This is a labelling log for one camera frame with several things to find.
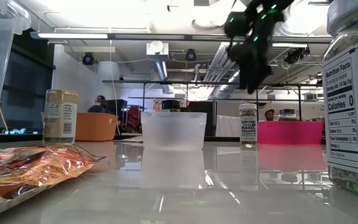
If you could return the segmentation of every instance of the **kitchen counter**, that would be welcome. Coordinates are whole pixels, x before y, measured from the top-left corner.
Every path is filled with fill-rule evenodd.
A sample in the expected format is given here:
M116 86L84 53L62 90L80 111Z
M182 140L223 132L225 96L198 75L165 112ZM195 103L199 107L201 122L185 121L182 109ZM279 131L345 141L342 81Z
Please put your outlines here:
M106 158L0 213L0 223L358 224L358 196L333 187L321 146L78 144Z

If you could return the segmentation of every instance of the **pink bin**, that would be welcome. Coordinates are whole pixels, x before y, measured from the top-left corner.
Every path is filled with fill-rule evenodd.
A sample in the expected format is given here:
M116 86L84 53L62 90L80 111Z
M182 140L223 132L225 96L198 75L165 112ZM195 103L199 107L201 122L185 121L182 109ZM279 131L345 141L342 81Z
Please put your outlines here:
M309 145L320 144L322 121L261 121L258 122L259 144Z

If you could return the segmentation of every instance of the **glass jar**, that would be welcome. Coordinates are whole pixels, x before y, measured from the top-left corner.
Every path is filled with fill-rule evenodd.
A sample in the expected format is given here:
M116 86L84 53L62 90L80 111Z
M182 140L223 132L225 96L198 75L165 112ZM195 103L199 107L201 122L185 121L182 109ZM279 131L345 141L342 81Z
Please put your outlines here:
M257 105L244 103L239 107L240 112L240 143L246 148L254 148L258 137Z
M282 109L280 110L280 116L278 116L279 121L298 121L296 118L294 109Z
M44 143L74 143L78 94L47 90L44 108Z
M332 182L358 193L358 0L328 10L334 37L323 56L328 171Z
M163 100L161 102L161 112L180 112L180 101Z

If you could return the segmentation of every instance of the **man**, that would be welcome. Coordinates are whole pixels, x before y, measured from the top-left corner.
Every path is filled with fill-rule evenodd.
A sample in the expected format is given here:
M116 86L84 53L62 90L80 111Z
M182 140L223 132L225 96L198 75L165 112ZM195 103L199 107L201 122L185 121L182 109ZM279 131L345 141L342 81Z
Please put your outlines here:
M93 105L91 108L88 109L89 113L105 113L106 110L101 106L101 103L106 100L106 98L102 95L99 95L95 102L95 105Z
M266 121L273 121L273 119L274 119L274 110L270 109L270 110L266 111L265 112L265 118L266 118Z

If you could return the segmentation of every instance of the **label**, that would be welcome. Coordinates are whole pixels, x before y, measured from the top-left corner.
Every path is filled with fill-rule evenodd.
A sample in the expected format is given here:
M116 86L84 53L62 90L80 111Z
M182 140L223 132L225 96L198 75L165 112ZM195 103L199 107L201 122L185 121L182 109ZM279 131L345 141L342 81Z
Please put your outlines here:
M327 133L330 156L358 162L357 121L352 58L340 57L323 67L324 98L328 110Z
M61 118L62 105L60 103L47 103L44 109L44 118Z
M46 103L44 109L44 137L73 138L75 137L77 104Z
M64 103L62 138L75 137L76 121L77 121L77 104Z
M257 117L255 110L246 110L247 116L241 115L240 141L257 141Z

